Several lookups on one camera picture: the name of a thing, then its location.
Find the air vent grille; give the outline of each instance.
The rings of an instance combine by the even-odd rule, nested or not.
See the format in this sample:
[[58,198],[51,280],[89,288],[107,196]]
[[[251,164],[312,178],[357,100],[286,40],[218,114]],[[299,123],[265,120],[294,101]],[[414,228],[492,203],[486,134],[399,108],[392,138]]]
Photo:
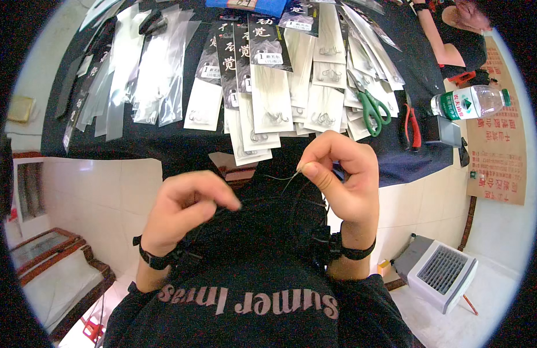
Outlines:
[[450,289],[467,262],[467,257],[439,246],[417,277],[442,295]]

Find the green bottle cap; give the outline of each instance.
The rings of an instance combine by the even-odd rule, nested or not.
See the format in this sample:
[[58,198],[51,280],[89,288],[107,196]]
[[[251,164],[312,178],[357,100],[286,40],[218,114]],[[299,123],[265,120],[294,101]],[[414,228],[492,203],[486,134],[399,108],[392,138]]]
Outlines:
[[510,94],[508,93],[508,90],[505,88],[501,90],[501,92],[502,92],[502,96],[504,97],[504,105],[511,106]]

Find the hand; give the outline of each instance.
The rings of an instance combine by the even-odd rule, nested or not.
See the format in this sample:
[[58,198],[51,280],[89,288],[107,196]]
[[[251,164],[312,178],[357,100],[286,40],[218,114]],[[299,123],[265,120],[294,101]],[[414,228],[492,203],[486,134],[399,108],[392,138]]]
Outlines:
[[[349,174],[344,184],[331,171],[335,160]],[[297,169],[317,185],[338,218],[370,230],[378,224],[378,162],[369,145],[329,130],[307,146]]]
[[191,229],[212,218],[216,204],[231,211],[241,207],[232,189],[211,171],[192,171],[167,178],[156,197],[141,247],[163,257]]

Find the portable air cooler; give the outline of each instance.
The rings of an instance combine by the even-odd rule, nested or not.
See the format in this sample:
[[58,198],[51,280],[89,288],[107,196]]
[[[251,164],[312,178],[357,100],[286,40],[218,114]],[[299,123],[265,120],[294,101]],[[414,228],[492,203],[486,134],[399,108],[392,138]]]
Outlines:
[[433,307],[450,313],[473,281],[477,260],[437,240],[414,238],[392,265],[400,278]]

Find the red-handled pliers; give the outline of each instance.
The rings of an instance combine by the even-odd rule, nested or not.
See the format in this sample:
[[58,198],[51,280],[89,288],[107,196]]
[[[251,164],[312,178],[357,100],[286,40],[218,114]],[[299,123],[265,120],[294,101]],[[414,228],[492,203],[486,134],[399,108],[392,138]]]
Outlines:
[[[404,104],[407,108],[406,118],[404,122],[404,134],[405,140],[407,143],[406,150],[414,149],[418,151],[421,148],[421,131],[419,130],[419,124],[417,123],[417,118],[415,117],[415,109],[411,106],[411,99],[409,94],[406,91],[406,102]],[[409,132],[407,131],[407,124],[411,122],[411,128],[413,129],[413,143],[409,140]]]

